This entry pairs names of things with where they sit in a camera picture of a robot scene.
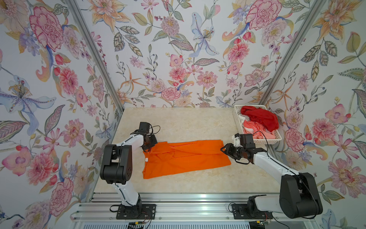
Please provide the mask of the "orange t-shirt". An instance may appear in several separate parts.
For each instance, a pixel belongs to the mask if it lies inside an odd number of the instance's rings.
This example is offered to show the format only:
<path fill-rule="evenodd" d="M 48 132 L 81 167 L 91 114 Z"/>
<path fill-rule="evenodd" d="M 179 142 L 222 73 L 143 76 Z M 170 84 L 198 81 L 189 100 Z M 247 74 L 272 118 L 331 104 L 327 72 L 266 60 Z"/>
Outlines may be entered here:
<path fill-rule="evenodd" d="M 222 140 L 199 140 L 183 143 L 160 142 L 144 152 L 143 178 L 151 179 L 231 165 L 221 151 Z"/>

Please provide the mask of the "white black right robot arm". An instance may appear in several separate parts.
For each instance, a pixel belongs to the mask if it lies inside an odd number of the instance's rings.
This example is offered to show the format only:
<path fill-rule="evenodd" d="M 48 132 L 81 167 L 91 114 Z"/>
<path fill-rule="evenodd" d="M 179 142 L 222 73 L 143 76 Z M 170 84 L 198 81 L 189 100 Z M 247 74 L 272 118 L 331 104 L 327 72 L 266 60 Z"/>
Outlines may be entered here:
<path fill-rule="evenodd" d="M 242 210 L 238 204 L 234 204 L 233 209 L 239 215 L 246 214 L 254 218 L 268 213 L 282 213 L 290 219 L 313 219 L 323 213 L 323 205 L 313 175 L 295 171 L 271 157 L 263 148 L 236 147 L 229 143 L 220 150 L 238 164 L 253 164 L 260 167 L 280 185 L 277 196 L 251 196 Z"/>

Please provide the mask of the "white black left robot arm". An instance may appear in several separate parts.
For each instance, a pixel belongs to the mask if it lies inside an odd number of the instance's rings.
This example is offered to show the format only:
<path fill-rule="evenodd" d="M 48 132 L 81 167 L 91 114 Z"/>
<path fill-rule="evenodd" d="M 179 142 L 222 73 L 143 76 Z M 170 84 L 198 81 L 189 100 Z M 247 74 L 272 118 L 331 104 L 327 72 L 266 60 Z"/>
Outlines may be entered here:
<path fill-rule="evenodd" d="M 111 185 L 121 198 L 125 207 L 141 207 L 141 198 L 134 189 L 132 177 L 132 154 L 141 148 L 151 150 L 157 144 L 155 134 L 132 133 L 125 141 L 104 148 L 100 178 Z"/>

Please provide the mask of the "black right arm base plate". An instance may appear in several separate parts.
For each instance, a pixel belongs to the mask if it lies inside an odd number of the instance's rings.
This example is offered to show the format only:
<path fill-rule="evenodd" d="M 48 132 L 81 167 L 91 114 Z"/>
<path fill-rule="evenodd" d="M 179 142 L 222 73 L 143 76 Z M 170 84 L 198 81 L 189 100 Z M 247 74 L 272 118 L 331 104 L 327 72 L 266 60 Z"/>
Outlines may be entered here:
<path fill-rule="evenodd" d="M 248 220 L 270 220 L 273 219 L 271 212 L 259 211 L 256 207 L 248 204 L 231 203 L 228 210 L 233 214 L 234 219 L 248 219 Z"/>

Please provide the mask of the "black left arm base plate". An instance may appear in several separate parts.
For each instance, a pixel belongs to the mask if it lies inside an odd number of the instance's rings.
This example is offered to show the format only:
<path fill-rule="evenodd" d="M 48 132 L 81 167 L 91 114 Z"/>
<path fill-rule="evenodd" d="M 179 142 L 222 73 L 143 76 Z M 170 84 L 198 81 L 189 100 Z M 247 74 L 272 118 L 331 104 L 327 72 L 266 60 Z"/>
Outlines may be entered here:
<path fill-rule="evenodd" d="M 156 204 L 137 204 L 136 206 L 119 205 L 116 219 L 118 220 L 144 220 L 155 219 Z"/>

